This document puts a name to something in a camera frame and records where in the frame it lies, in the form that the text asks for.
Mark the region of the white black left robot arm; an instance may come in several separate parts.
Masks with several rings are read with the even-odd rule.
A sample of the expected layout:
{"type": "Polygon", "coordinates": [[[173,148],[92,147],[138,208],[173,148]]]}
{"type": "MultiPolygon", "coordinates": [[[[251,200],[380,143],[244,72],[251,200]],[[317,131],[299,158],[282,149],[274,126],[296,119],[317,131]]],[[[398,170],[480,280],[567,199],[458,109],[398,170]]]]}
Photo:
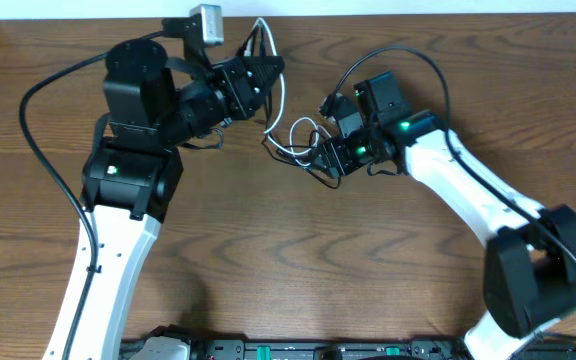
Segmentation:
{"type": "Polygon", "coordinates": [[[109,107],[82,170],[83,219],[47,359],[115,359],[144,260],[183,172],[179,148],[260,109],[284,61],[211,64],[133,39],[106,55],[109,107]]]}

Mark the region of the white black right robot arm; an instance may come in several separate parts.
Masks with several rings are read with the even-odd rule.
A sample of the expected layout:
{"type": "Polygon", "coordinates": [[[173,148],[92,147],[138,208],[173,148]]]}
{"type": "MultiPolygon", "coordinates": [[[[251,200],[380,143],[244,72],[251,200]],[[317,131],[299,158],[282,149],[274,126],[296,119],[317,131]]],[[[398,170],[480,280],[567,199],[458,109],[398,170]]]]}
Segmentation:
{"type": "Polygon", "coordinates": [[[576,310],[576,213],[548,209],[477,160],[441,117],[414,110],[394,75],[328,95],[319,111],[337,136],[319,144],[313,168],[339,179],[392,161],[430,188],[485,248],[485,315],[464,337],[473,359],[510,359],[576,310]]]}

